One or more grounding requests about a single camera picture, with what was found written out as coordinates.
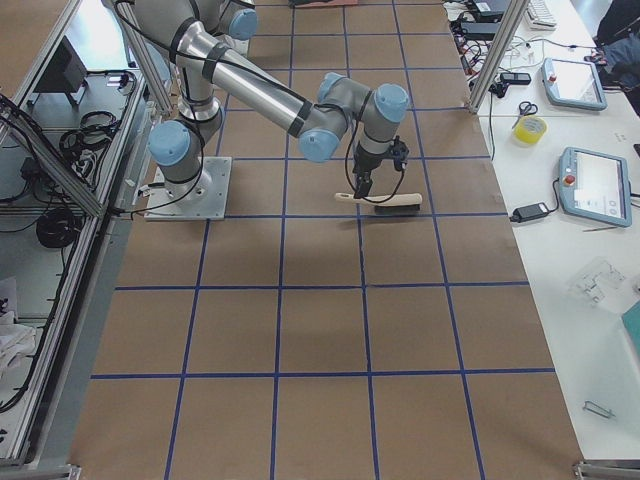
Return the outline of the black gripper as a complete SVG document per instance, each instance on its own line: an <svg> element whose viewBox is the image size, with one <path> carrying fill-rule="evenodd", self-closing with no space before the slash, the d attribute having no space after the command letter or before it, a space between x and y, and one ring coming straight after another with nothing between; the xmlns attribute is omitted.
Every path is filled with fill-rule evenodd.
<svg viewBox="0 0 640 480"><path fill-rule="evenodd" d="M371 173L388 157L388 148L384 149L380 153L372 153L366 150L361 144L356 146L353 167L353 173L355 175L355 199L364 199L369 195L373 185Z"/></svg>

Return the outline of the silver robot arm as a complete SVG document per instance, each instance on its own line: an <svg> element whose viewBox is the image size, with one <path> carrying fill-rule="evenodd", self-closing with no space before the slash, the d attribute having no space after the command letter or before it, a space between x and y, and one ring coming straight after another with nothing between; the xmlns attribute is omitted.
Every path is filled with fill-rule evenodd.
<svg viewBox="0 0 640 480"><path fill-rule="evenodd" d="M311 102L244 58L227 38L250 39L258 17L251 1L132 1L130 28L153 44L174 65L181 82L184 117L208 121L219 110L213 89L220 87L296 138L301 154L317 163L329 160L344 134L363 128L351 139L354 166L352 189L345 201L399 207L420 202L418 194L398 191L372 197L372 173L391 160L399 173L406 169L408 148L396 132L409 96L399 85L372 89L330 72Z"/></svg>
<svg viewBox="0 0 640 480"><path fill-rule="evenodd" d="M249 40L258 29L258 15L253 1L197 1L199 19L213 36L226 35L235 40Z"/></svg>

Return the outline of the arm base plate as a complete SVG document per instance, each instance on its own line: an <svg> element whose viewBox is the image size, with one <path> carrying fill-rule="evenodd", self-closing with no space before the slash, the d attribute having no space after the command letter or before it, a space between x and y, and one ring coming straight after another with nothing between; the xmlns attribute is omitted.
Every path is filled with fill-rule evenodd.
<svg viewBox="0 0 640 480"><path fill-rule="evenodd" d="M205 156L198 182L178 185L167 183L157 167L154 181L162 186L150 190L144 217L149 221L223 220L231 169L231 157Z"/></svg>
<svg viewBox="0 0 640 480"><path fill-rule="evenodd" d="M222 33L221 40L228 44L232 49L237 51L242 56L248 55L249 44L251 35L248 33L240 32L239 34Z"/></svg>

